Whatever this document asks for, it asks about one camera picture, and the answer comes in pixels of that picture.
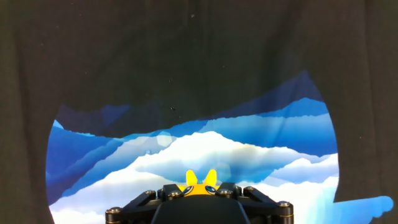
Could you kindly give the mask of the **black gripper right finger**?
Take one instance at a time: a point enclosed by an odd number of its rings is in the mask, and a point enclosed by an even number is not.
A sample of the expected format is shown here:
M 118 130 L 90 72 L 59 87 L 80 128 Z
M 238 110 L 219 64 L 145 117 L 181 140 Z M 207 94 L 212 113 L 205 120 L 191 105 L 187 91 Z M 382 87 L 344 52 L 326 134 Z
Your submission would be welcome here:
M 290 202 L 276 202 L 252 186 L 240 187 L 225 182 L 217 187 L 215 195 L 235 202 L 238 213 L 249 223 L 294 224 L 294 206 Z

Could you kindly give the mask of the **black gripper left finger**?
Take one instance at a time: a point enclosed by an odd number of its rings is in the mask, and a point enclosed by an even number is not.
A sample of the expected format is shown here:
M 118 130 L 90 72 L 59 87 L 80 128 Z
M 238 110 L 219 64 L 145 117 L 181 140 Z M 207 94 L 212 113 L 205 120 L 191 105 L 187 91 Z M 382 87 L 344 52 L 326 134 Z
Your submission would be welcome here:
M 105 224 L 150 224 L 159 207 L 167 201 L 183 197 L 184 186 L 167 184 L 161 189 L 146 190 L 123 207 L 105 211 Z

